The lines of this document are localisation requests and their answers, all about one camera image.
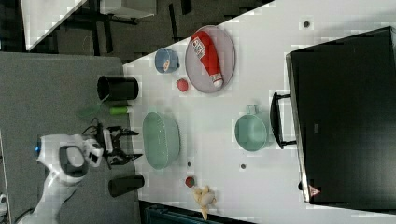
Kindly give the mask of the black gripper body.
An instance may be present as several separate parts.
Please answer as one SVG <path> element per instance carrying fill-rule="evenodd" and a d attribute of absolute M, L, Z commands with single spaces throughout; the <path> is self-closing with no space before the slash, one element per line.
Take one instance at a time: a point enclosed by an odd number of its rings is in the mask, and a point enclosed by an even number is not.
<path fill-rule="evenodd" d="M 120 148 L 120 126 L 108 128 L 101 127 L 98 131 L 98 142 L 104 149 L 103 159 L 108 165 L 120 165 L 122 151 Z"/>

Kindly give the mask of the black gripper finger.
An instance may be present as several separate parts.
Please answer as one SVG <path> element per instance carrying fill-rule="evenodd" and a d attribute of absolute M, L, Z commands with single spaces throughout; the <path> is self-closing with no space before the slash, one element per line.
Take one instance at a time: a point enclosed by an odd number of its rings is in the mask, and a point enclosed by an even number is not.
<path fill-rule="evenodd" d="M 137 132 L 130 130 L 128 128 L 123 128 L 121 126 L 117 126 L 116 127 L 116 133 L 118 136 L 134 136 L 134 135 L 138 135 Z"/>
<path fill-rule="evenodd" d="M 125 155 L 125 156 L 116 156 L 111 160 L 110 164 L 111 165 L 124 165 L 124 164 L 134 161 L 140 157 L 142 157 L 142 154 L 129 154 L 129 155 Z"/>

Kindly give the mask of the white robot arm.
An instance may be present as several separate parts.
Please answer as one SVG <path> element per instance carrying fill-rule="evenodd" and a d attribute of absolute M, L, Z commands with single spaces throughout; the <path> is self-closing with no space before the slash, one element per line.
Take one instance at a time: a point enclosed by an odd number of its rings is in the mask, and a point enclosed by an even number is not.
<path fill-rule="evenodd" d="M 95 134 L 49 134 L 38 138 L 37 161 L 49 173 L 36 207 L 20 215 L 16 224 L 59 224 L 63 204 L 76 192 L 92 167 L 102 161 L 109 167 L 137 159 L 120 148 L 120 138 L 136 135 L 135 131 L 113 126 L 96 127 Z"/>

